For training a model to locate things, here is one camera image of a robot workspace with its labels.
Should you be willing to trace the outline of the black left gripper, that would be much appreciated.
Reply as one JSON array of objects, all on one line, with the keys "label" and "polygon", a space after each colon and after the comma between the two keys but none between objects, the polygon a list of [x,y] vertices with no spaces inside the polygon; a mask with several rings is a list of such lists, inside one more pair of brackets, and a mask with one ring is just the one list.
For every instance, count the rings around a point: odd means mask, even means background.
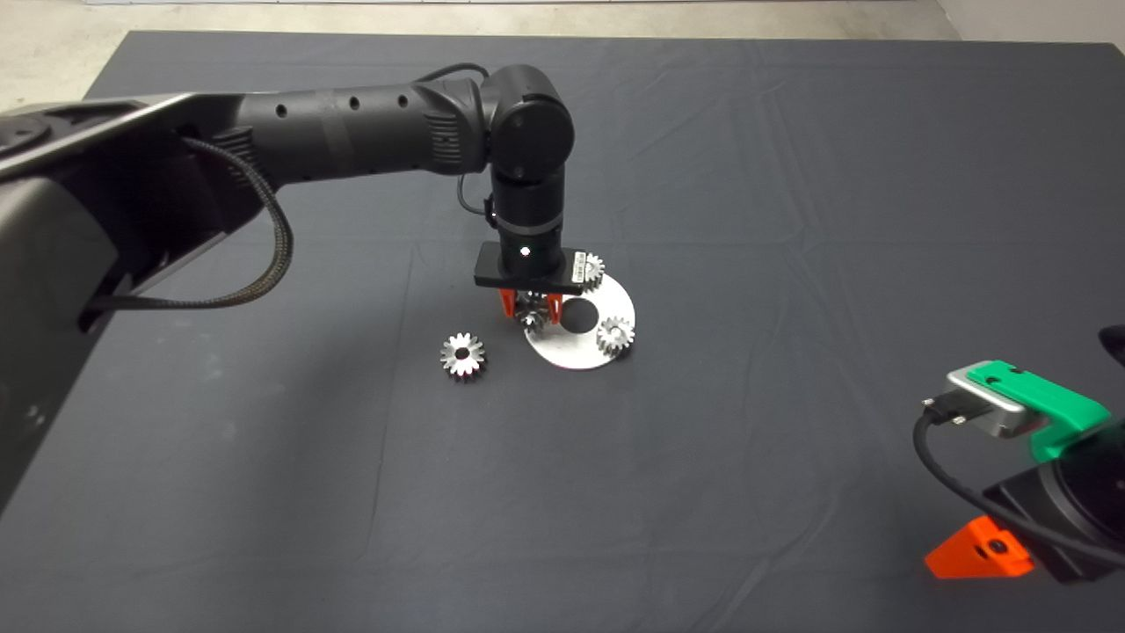
[{"label": "black left gripper", "polygon": [[575,248],[483,244],[475,261],[475,284],[498,288],[506,316],[518,313],[518,291],[547,293],[549,322],[560,322],[562,293],[583,293],[588,253]]}]

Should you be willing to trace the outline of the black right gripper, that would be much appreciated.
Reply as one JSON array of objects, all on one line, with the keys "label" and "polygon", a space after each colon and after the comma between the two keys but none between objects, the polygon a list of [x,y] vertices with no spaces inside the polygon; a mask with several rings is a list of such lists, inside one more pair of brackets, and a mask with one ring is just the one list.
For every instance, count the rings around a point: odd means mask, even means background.
[{"label": "black right gripper", "polygon": [[[1120,456],[1058,458],[990,486],[984,496],[1041,528],[1122,553]],[[1094,582],[1114,572],[1112,566],[1010,530],[990,516],[970,519],[933,549],[924,564],[937,579],[1007,579],[1035,570],[1032,553],[1061,584]]]}]

